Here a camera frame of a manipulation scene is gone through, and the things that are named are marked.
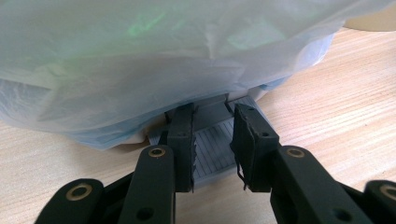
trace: light wooden surface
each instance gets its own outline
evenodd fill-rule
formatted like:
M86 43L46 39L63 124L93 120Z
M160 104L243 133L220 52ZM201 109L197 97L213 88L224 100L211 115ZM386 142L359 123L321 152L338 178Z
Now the light wooden surface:
M309 149L338 181L362 190L396 181L396 32L342 29L324 61L258 104L282 145ZM32 223L62 185L105 185L134 170L140 146L105 152L62 136L0 124L0 223ZM269 195L243 191L230 175L177 195L177 223L276 223Z

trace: wood grain surface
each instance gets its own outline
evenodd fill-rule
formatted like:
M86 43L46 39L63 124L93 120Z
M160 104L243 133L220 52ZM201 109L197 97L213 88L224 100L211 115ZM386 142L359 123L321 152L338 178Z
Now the wood grain surface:
M338 181L362 190L396 181L396 32L340 30L318 65L258 102L282 145L309 149ZM64 184L105 185L134 170L147 143L101 152L0 123L0 223L33 223ZM276 223L269 195L236 175L177 195L177 223Z

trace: white plastic sheet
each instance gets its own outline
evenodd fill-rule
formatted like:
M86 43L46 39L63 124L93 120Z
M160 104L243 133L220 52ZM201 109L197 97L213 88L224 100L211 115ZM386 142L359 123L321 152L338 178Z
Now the white plastic sheet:
M0 2L0 118L113 147L177 105L276 83L390 0Z

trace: translucent plastic bag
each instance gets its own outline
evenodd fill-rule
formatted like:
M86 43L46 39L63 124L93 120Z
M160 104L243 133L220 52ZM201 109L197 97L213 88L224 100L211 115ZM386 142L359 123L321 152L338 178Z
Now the translucent plastic bag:
M13 0L0 6L0 118L113 147L188 102L271 86L390 0Z

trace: screw hole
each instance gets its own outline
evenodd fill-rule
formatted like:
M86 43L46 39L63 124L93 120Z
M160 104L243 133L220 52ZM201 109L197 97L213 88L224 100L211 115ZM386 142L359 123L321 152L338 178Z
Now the screw hole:
M295 158L302 158L305 156L305 153L298 148L289 148L286 153Z
M344 209L334 208L332 214L342 221L350 222L352 220L352 216Z
M152 216L154 215L154 210L152 208L141 208L137 214L136 217L139 220L145 221L145 220L149 220L152 218Z
M153 148L152 150L150 150L150 151L148 152L148 155L149 155L150 157L161 157L161 156L163 156L164 154L165 154L165 150L162 149L162 148L158 148L158 147Z
M385 196L396 201L396 188L391 185L383 185L379 188Z
M79 201L86 198L92 192L92 186L89 184L81 183L74 186L66 193L66 199L69 201Z

